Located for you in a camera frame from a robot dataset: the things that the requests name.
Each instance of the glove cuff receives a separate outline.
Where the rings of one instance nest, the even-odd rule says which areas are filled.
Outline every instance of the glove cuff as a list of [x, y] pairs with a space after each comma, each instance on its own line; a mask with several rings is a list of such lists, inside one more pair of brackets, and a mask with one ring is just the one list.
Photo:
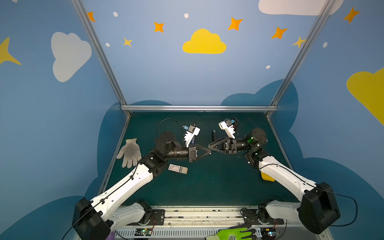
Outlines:
[[205, 239], [206, 240], [220, 240], [220, 238], [217, 235], [207, 236]]

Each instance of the glove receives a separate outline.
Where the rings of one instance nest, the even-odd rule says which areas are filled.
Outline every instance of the glove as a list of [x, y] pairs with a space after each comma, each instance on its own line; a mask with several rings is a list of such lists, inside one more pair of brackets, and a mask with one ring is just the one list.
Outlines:
[[136, 143], [137, 138], [125, 140], [125, 145], [120, 149], [117, 159], [120, 159], [123, 155], [123, 161], [121, 167], [131, 168], [137, 165], [137, 162], [141, 160], [140, 147]]
[[216, 235], [207, 236], [206, 240], [256, 240], [256, 230], [248, 230], [252, 224], [245, 223], [240, 226], [220, 230]]

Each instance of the blue wall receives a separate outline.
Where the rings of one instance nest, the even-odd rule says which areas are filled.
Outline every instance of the blue wall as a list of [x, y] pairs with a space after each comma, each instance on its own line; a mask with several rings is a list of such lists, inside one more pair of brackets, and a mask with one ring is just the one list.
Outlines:
[[70, 0], [2, 1], [0, 29], [21, 63], [0, 47], [0, 239], [61, 239], [75, 202], [97, 194], [126, 116], [93, 49], [68, 81], [53, 74], [55, 32], [89, 43]]
[[[299, 36], [305, 39], [316, 19], [265, 14], [253, 0], [84, 0], [84, 4], [93, 12], [92, 24], [129, 104], [156, 100], [176, 105], [220, 105], [223, 101], [251, 105], [248, 96], [231, 96], [255, 94], [284, 78], [299, 51], [293, 44]], [[243, 19], [238, 31], [228, 30], [231, 18]], [[163, 32], [154, 31], [154, 22], [164, 23]], [[287, 30], [281, 39], [272, 39], [277, 27]], [[201, 28], [218, 34], [227, 46], [225, 52], [184, 52], [183, 44]], [[132, 40], [131, 47], [123, 45], [124, 38]], [[269, 105], [271, 100], [261, 102]]]
[[[344, 18], [352, 8], [360, 13], [349, 23]], [[380, 0], [345, 0], [316, 39], [279, 102], [279, 111], [271, 116], [298, 173], [357, 200], [356, 223], [331, 227], [335, 239], [378, 239], [366, 231], [371, 226], [367, 220], [384, 220], [384, 125], [346, 85], [357, 72], [373, 74], [384, 68], [384, 32], [379, 30], [383, 8]], [[341, 209], [336, 224], [350, 222], [353, 201], [336, 198]]]

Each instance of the gray work glove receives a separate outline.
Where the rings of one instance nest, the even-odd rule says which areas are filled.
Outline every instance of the gray work glove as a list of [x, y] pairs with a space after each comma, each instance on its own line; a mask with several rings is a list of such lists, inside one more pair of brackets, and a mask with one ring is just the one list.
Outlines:
[[131, 168], [137, 165], [137, 162], [141, 159], [140, 147], [136, 143], [137, 138], [125, 140], [125, 145], [120, 149], [117, 159], [121, 159], [124, 155], [121, 167]]

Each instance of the glove logo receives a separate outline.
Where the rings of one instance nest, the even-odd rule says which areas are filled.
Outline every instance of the glove logo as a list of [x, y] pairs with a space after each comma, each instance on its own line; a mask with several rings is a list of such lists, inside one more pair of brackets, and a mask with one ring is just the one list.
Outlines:
[[228, 240], [237, 240], [236, 236], [235, 235], [229, 235], [228, 236]]

